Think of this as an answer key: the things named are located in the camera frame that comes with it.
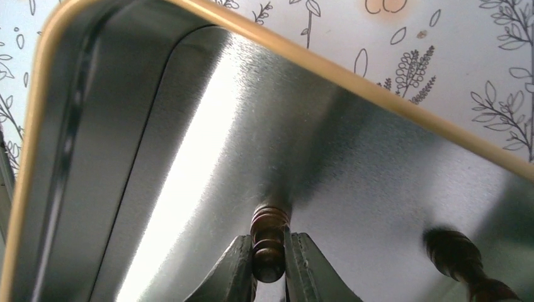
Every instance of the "botanical print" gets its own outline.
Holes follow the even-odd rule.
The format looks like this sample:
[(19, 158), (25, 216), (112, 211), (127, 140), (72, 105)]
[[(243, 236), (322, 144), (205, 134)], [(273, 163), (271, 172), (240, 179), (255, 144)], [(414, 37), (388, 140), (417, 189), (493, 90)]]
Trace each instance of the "botanical print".
[[(17, 27), (14, 28), (14, 31), (17, 32), (19, 29)], [(24, 47), (24, 36), (19, 34), (17, 35), (15, 41), (17, 44), (17, 47), (19, 49), (22, 49)], [(6, 45), (6, 42), (0, 42), (0, 47), (3, 47)], [(0, 48), (0, 81), (15, 81), (15, 76), (11, 72), (11, 69), (9, 68), (9, 63), (12, 61), (13, 56), (7, 53), (3, 53), (2, 49)], [(10, 109), (13, 105), (13, 96), (3, 96), (0, 92), (0, 130), (3, 131), (3, 128), (6, 126), (6, 122), (8, 123), (7, 126), (13, 126), (17, 133), (20, 136), (20, 139), (22, 140), (24, 129), (18, 124), (18, 122), (13, 117), (13, 114), (11, 113)], [(18, 173), (19, 169), (19, 156), (20, 156), (20, 150), (21, 146), (19, 144), (10, 141), (7, 141), (6, 143), (3, 143), (6, 147), (6, 152), (8, 154), (9, 163), (11, 164), (15, 175)]]
[(400, 43), (401, 41), (404, 40), (404, 38), (406, 37), (406, 26), (397, 30), (393, 36), (391, 37), (391, 40), (389, 41), (389, 43), (391, 45), (395, 45), (395, 44), (398, 44)]
[(362, 77), (365, 77), (367, 74), (367, 65), (369, 64), (369, 59), (367, 57), (367, 49), (362, 48), (356, 59), (354, 60), (354, 73), (359, 74)]
[(269, 14), (267, 13), (268, 10), (273, 9), (273, 6), (271, 5), (271, 1), (267, 2), (265, 6), (263, 4), (259, 5), (259, 12), (256, 14), (255, 11), (252, 12), (254, 15), (254, 22), (256, 22), (259, 25), (263, 25), (263, 20), (266, 18), (269, 18)]
[[(434, 55), (434, 46), (430, 46), (426, 53), (423, 56), (419, 56), (418, 50), (412, 50), (410, 52), (405, 52), (400, 58), (400, 63), (397, 66), (395, 74), (396, 90), (395, 94), (398, 96), (406, 97), (410, 87), (418, 88), (421, 83), (424, 82), (424, 77), (426, 75), (426, 69), (430, 60)], [(422, 100), (426, 98), (434, 83), (436, 82), (436, 76), (430, 78), (430, 80), (419, 90), (419, 92), (413, 96), (410, 102), (414, 104), (419, 104)], [(388, 77), (384, 84), (381, 82), (377, 83), (379, 86), (386, 88), (391, 91), (393, 83), (390, 77)]]
[[(530, 47), (531, 68), (511, 67), (508, 72), (511, 77), (525, 82), (526, 96), (522, 90), (507, 94), (499, 100), (497, 89), (491, 81), (486, 82), (483, 93), (471, 92), (471, 98), (476, 103), (472, 110), (477, 116), (472, 121), (484, 124), (493, 131), (507, 131), (509, 134), (505, 150), (517, 151), (526, 147), (527, 160), (534, 162), (534, 18), (531, 2), (522, 0), (481, 0), (482, 9), (494, 9), (491, 17), (493, 22), (504, 28), (504, 33), (497, 39), (502, 42), (502, 50), (517, 50), (525, 45)], [(530, 108), (527, 115), (518, 112), (524, 107)]]
[[(15, 129), (18, 132), (18, 135), (20, 136), (20, 139), (23, 139), (24, 135), (24, 129), (17, 123), (13, 115), (11, 114), (10, 110), (13, 105), (13, 96), (8, 96), (6, 98), (3, 98), (0, 94), (0, 123), (2, 127), (4, 126), (4, 122), (8, 122), (11, 126), (15, 127)], [(20, 165), (18, 162), (19, 156), (20, 156), (20, 150), (21, 146), (19, 146), (17, 143), (13, 143), (12, 141), (8, 141), (6, 146), (6, 151), (8, 153), (9, 163), (11, 164), (14, 173), (17, 174)]]
[(30, 2), (30, 14), (33, 16), (35, 14), (35, 0), (29, 0)]
[[(299, 3), (301, 0), (289, 0), (289, 4)], [(306, 36), (306, 48), (310, 48), (310, 35), (312, 34), (312, 18), (313, 16), (321, 17), (321, 7), (315, 0), (306, 0), (306, 8), (308, 9), (308, 27), (304, 28), (301, 36)]]
[(234, 0), (215, 0), (215, 3), (217, 3), (220, 6), (224, 6), (225, 8), (233, 8), (233, 9), (239, 8), (239, 4), (235, 2)]
[(440, 20), (441, 16), (441, 9), (438, 9), (434, 14), (432, 14), (432, 17), (430, 17), (430, 22), (428, 23), (428, 26), (434, 27), (436, 24), (438, 24), (438, 21)]

